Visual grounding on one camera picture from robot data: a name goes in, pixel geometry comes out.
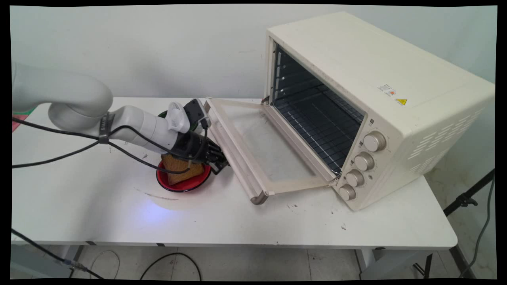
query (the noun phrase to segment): open oven door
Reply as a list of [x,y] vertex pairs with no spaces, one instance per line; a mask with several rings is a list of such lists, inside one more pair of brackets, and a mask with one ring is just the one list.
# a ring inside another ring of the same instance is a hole
[[287,135],[271,106],[207,98],[205,108],[210,132],[253,204],[279,193],[325,187],[336,177],[322,172],[322,162]]

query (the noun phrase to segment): warning label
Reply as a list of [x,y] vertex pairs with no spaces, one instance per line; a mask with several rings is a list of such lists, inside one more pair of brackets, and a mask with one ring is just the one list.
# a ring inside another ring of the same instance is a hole
[[406,99],[396,99],[396,101],[398,101],[398,103],[400,103],[403,106],[405,106],[405,104],[407,103]]

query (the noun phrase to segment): cable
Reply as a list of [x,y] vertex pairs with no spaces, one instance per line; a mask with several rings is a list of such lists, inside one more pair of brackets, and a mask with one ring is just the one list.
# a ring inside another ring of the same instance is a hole
[[52,258],[54,258],[54,259],[56,259],[56,260],[58,260],[58,261],[60,261],[60,262],[63,262],[63,261],[64,261],[64,259],[63,259],[63,258],[61,258],[61,257],[59,257],[59,256],[57,256],[57,255],[55,255],[55,254],[53,254],[53,253],[52,253],[52,252],[50,252],[49,250],[47,250],[47,249],[43,248],[42,246],[38,245],[36,242],[34,242],[33,240],[31,240],[31,239],[27,238],[25,235],[23,235],[22,233],[20,233],[20,232],[16,231],[15,229],[11,228],[11,233],[13,233],[13,234],[15,234],[15,235],[19,236],[21,239],[23,239],[24,241],[28,242],[29,244],[31,244],[31,245],[33,245],[33,246],[35,246],[37,249],[39,249],[39,250],[41,250],[41,251],[45,252],[46,254],[48,254],[49,256],[51,256]]
[[[134,133],[136,133],[138,136],[140,136],[141,138],[143,138],[144,140],[146,140],[147,142],[153,144],[154,146],[162,149],[163,151],[166,151],[168,153],[170,153],[172,156],[176,156],[176,157],[180,157],[180,158],[184,158],[184,159],[187,159],[187,160],[193,160],[193,159],[196,159],[197,157],[199,157],[199,155],[201,154],[202,150],[204,149],[204,141],[203,143],[201,144],[201,146],[199,147],[199,150],[197,151],[197,154],[194,156],[194,157],[191,157],[191,156],[182,156],[182,155],[179,155],[177,153],[174,153],[173,151],[159,145],[158,143],[152,141],[151,139],[145,137],[142,133],[140,133],[138,130],[134,129],[132,126],[129,126],[129,125],[123,125],[123,126],[119,126],[117,127],[116,129],[112,130],[109,135],[113,135],[114,133],[116,133],[117,131],[121,130],[121,129],[129,129],[131,131],[133,131]],[[204,129],[204,140],[206,140],[206,138],[208,137],[208,128],[205,128]]]
[[39,161],[39,162],[24,163],[24,164],[14,164],[12,166],[12,168],[29,167],[29,166],[36,166],[36,165],[50,163],[50,162],[53,162],[53,161],[57,161],[57,160],[69,157],[69,156],[74,155],[74,154],[78,154],[78,153],[83,152],[83,151],[85,151],[85,150],[87,150],[89,148],[92,148],[92,147],[96,146],[96,145],[98,145],[98,141],[92,143],[91,145],[85,146],[82,149],[73,151],[71,153],[68,153],[68,154],[65,154],[65,155],[62,155],[62,156],[59,156],[59,157],[55,157],[55,158],[52,158],[52,159],[48,159],[48,160],[44,160],[44,161]]
[[59,262],[65,264],[65,265],[70,265],[70,266],[72,266],[72,267],[74,267],[76,269],[88,272],[88,273],[92,274],[93,276],[95,276],[95,277],[97,277],[99,279],[104,279],[100,275],[98,275],[97,273],[95,273],[95,272],[91,271],[90,269],[86,268],[85,266],[83,266],[79,262],[68,260],[68,259],[63,259],[63,258],[55,255],[54,253],[52,253],[49,250],[47,250],[47,249],[43,248],[42,246],[38,245],[35,241],[27,238],[25,235],[21,234],[20,232],[16,231],[13,228],[11,228],[11,233],[15,234],[16,236],[20,237],[21,239],[23,239],[24,241],[28,242],[29,244],[35,246],[38,250],[45,252],[50,257],[58,260]]
[[199,266],[197,266],[197,263],[195,263],[195,261],[188,255],[186,254],[182,254],[182,253],[171,253],[171,254],[168,254],[168,255],[164,255],[162,256],[161,258],[155,260],[152,264],[150,264],[148,266],[148,268],[142,273],[141,275],[141,278],[139,278],[139,280],[142,280],[142,278],[144,277],[144,275],[146,274],[146,272],[148,272],[148,270],[153,266],[155,265],[155,263],[159,262],[161,259],[165,258],[165,257],[168,257],[168,256],[171,256],[171,255],[183,255],[184,257],[188,258],[190,261],[192,261],[192,263],[195,265],[195,268],[197,269],[197,273],[199,274],[199,281],[202,281],[202,276],[201,276],[201,271],[199,270]]
[[41,125],[25,122],[23,120],[20,120],[20,119],[14,118],[14,117],[12,117],[12,120],[14,122],[16,122],[16,123],[20,123],[21,125],[27,125],[27,126],[30,126],[32,128],[36,128],[36,129],[40,129],[40,130],[44,130],[44,131],[48,131],[48,132],[55,132],[55,133],[68,134],[68,135],[76,135],[76,136],[82,136],[82,137],[91,138],[91,139],[98,139],[97,136],[87,135],[87,134],[78,133],[78,132],[69,132],[69,131],[62,131],[62,130],[52,129],[52,128],[44,127],[44,126],[41,126]]
[[140,163],[142,163],[142,164],[144,164],[144,165],[146,165],[146,166],[149,166],[149,167],[151,167],[151,168],[154,168],[154,169],[156,169],[156,170],[160,170],[161,172],[171,173],[171,174],[181,174],[181,173],[185,173],[185,172],[187,172],[187,171],[189,171],[189,170],[190,170],[190,168],[187,168],[187,169],[182,170],[182,171],[170,171],[170,170],[167,170],[167,169],[165,169],[165,168],[158,167],[158,166],[155,166],[155,165],[153,165],[153,164],[151,164],[151,163],[148,163],[148,162],[146,162],[146,161],[144,161],[144,160],[142,160],[142,159],[140,159],[140,158],[136,157],[135,155],[131,154],[130,152],[128,152],[128,151],[126,151],[126,150],[124,150],[123,148],[121,148],[121,147],[117,146],[116,144],[114,144],[114,143],[112,143],[112,142],[108,142],[107,144],[108,144],[108,145],[110,145],[110,146],[112,146],[113,148],[115,148],[115,149],[117,149],[117,150],[121,151],[122,153],[124,153],[124,154],[126,154],[126,155],[130,156],[131,158],[133,158],[133,159],[135,159],[135,160],[139,161]]
[[88,273],[92,274],[93,276],[97,277],[98,279],[104,279],[104,278],[102,278],[100,275],[98,275],[97,273],[95,273],[95,272],[91,271],[91,270],[90,270],[90,269],[88,269],[88,268],[86,269],[86,271],[85,271],[85,272],[88,272]]
[[477,259],[477,252],[479,251],[479,242],[481,242],[481,237],[484,234],[484,231],[486,230],[486,227],[489,224],[489,219],[491,217],[491,196],[493,194],[493,186],[495,186],[495,175],[493,175],[493,180],[491,181],[491,187],[489,189],[489,195],[488,195],[488,217],[486,218],[486,222],[484,223],[484,226],[482,227],[481,233],[479,233],[479,237],[477,238],[476,248],[475,248],[475,252],[474,252],[474,258],[472,259],[472,262],[470,262],[470,264],[465,268],[465,270],[463,270],[463,272],[460,274],[460,276],[458,278],[462,278],[463,275],[465,275],[465,273],[470,270],[470,268],[472,267],[472,265],[475,263],[475,261]]
[[107,253],[107,252],[111,252],[113,254],[116,255],[116,258],[118,259],[118,269],[116,270],[116,274],[115,274],[115,277],[113,279],[116,279],[116,276],[118,276],[118,271],[120,271],[120,257],[118,256],[118,254],[114,251],[103,251],[101,253],[98,254],[98,256],[95,257],[95,259],[93,260],[92,262],[92,265],[90,265],[90,268],[93,268],[93,265],[95,264],[95,261],[97,261],[97,259],[103,254],[103,253]]
[[[69,132],[69,131],[62,131],[62,130],[56,130],[56,129],[52,129],[52,128],[48,128],[48,127],[44,127],[44,126],[40,126],[40,125],[37,125],[37,124],[33,124],[33,123],[28,123],[28,122],[25,122],[25,121],[22,121],[22,120],[19,120],[17,118],[14,118],[12,117],[12,120],[15,121],[15,122],[19,122],[20,124],[23,124],[23,125],[27,125],[27,126],[30,126],[30,127],[33,127],[33,128],[37,128],[37,129],[41,129],[41,130],[46,130],[46,131],[50,131],[50,132],[55,132],[55,133],[61,133],[61,134],[69,134],[69,135],[76,135],[76,136],[82,136],[82,137],[86,137],[86,138],[92,138],[92,139],[96,139],[98,140],[98,137],[95,137],[95,136],[91,136],[91,135],[86,135],[86,134],[81,134],[81,133],[76,133],[76,132]],[[172,151],[170,151],[169,149],[161,146],[160,144],[152,141],[151,139],[147,138],[146,136],[144,136],[143,134],[141,134],[139,131],[137,131],[136,129],[134,129],[132,126],[128,126],[128,125],[123,125],[123,126],[119,126],[117,127],[116,129],[114,129],[113,131],[111,131],[109,133],[109,136],[116,133],[117,131],[121,130],[121,129],[124,129],[124,128],[127,128],[127,129],[130,129],[132,130],[134,133],[136,133],[138,136],[140,136],[141,138],[143,138],[144,140],[148,141],[149,143],[161,148],[162,150],[164,151],[167,151],[168,153],[170,153],[171,155],[173,156],[177,156],[177,157],[180,157],[180,158],[184,158],[184,159],[187,159],[189,161],[192,161],[193,159],[199,157],[202,153],[202,151],[204,150],[204,145],[205,145],[205,140],[207,139],[207,136],[208,136],[208,128],[205,128],[204,129],[204,139],[203,139],[203,142],[201,144],[201,146],[199,147],[196,155],[194,157],[185,157],[185,156],[182,156],[182,155],[179,155],[179,154],[176,154]],[[74,155],[74,154],[77,154],[79,152],[82,152],[82,151],[85,151],[95,145],[97,145],[98,142],[94,142],[93,144],[87,146],[87,147],[84,147],[80,150],[77,150],[75,152],[72,152],[72,153],[68,153],[66,155],[63,155],[63,156],[59,156],[59,157],[56,157],[56,158],[53,158],[53,159],[49,159],[49,160],[45,160],[45,161],[40,161],[40,162],[33,162],[33,163],[25,163],[25,164],[17,164],[17,165],[13,165],[12,168],[21,168],[21,167],[29,167],[29,166],[35,166],[35,165],[41,165],[41,164],[45,164],[45,163],[49,163],[49,162],[53,162],[53,161],[56,161],[56,160],[60,160],[60,159],[63,159],[63,158],[66,158],[66,157],[69,157],[71,155]],[[190,168],[188,167],[187,169],[185,170],[182,170],[182,171],[170,171],[170,170],[167,170],[165,168],[161,168],[161,167],[158,167],[156,165],[153,165],[153,164],[150,164],[148,162],[145,162],[144,160],[130,154],[128,151],[124,150],[123,148],[119,147],[118,145],[112,143],[112,142],[108,142],[108,144],[114,148],[116,148],[117,150],[121,151],[122,153],[126,154],[127,156],[137,160],[138,162],[146,165],[146,166],[149,166],[151,168],[154,168],[156,170],[159,170],[159,171],[162,171],[162,172],[165,172],[165,173],[170,173],[170,174],[182,174],[182,173],[185,173],[187,171],[190,170]]]

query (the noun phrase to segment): white table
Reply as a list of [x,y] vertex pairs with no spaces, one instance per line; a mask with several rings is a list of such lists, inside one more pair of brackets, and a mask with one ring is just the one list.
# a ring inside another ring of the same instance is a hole
[[[157,115],[171,101],[189,100],[115,98],[112,110],[133,105]],[[37,107],[27,121],[54,128],[48,107]],[[21,125],[12,134],[12,163],[53,158],[92,142]],[[152,164],[160,162],[156,153],[116,143]],[[106,145],[13,169],[12,179],[12,227],[43,244],[352,248],[369,266],[363,278],[386,273],[385,264],[372,264],[370,253],[377,247],[404,250],[394,259],[406,260],[417,251],[457,244],[424,177],[357,212],[331,188],[275,195],[255,206],[230,167],[199,189],[172,193],[158,184],[154,169]],[[12,235],[11,243],[24,242]]]

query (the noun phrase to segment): toaster oven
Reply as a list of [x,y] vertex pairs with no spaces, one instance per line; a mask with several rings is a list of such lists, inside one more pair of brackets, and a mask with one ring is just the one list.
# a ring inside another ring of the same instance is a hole
[[362,209],[430,171],[494,100],[494,84],[345,12],[268,29],[265,58],[260,104],[205,105],[253,204],[332,187]]

